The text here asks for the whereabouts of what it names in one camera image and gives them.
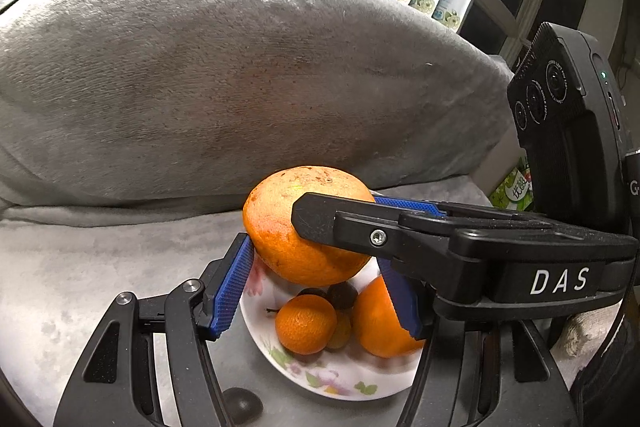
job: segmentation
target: tangerine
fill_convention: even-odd
[[[276,333],[280,343],[298,355],[322,351],[337,324],[334,307],[318,295],[293,297],[276,315]]]
[[[283,279],[311,287],[344,282],[369,257],[302,239],[291,224],[293,203],[305,192],[375,201],[356,177],[330,167],[304,166],[261,181],[244,203],[242,221],[255,251]]]
[[[383,359],[408,355],[424,346],[424,341],[416,341],[400,325],[382,275],[373,279],[356,298],[351,324],[360,345]]]

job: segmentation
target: blue textured pad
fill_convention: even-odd
[[[401,200],[399,198],[386,198],[374,196],[376,203],[386,204],[388,206],[396,206],[398,208],[407,208],[410,210],[421,210],[428,212],[434,216],[446,216],[444,212],[439,211],[433,203],[429,201]],[[391,268],[391,261],[388,259],[378,259],[378,267],[385,281],[385,286],[391,297],[391,302],[396,310],[396,315],[400,321],[400,325],[412,337],[416,337],[422,329],[422,321],[418,315],[418,298],[414,288],[403,275]]]
[[[254,244],[247,236],[214,299],[213,320],[209,327],[214,338],[218,338],[223,331],[231,327],[231,321],[234,319],[238,302],[253,264]]]

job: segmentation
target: green snack bag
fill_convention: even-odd
[[[526,174],[514,167],[504,181],[489,196],[493,206],[508,210],[527,210],[533,203],[529,167]]]

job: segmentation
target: screw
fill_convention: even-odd
[[[386,233],[384,230],[374,230],[370,236],[371,244],[375,247],[381,247],[386,243]]]
[[[202,284],[197,279],[189,279],[182,283],[182,289],[188,293],[196,292],[200,289]]]
[[[129,304],[132,298],[133,298],[133,293],[122,292],[120,295],[116,297],[116,303],[120,305]]]

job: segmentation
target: white plate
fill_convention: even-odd
[[[411,386],[420,350],[407,357],[380,359],[353,337],[339,351],[311,357],[293,355],[282,347],[275,331],[275,313],[266,309],[279,309],[303,287],[274,274],[257,255],[254,259],[240,298],[242,317],[258,349],[285,377],[313,393],[350,401],[375,400]],[[371,259],[350,282],[360,292],[378,274],[378,263]]]

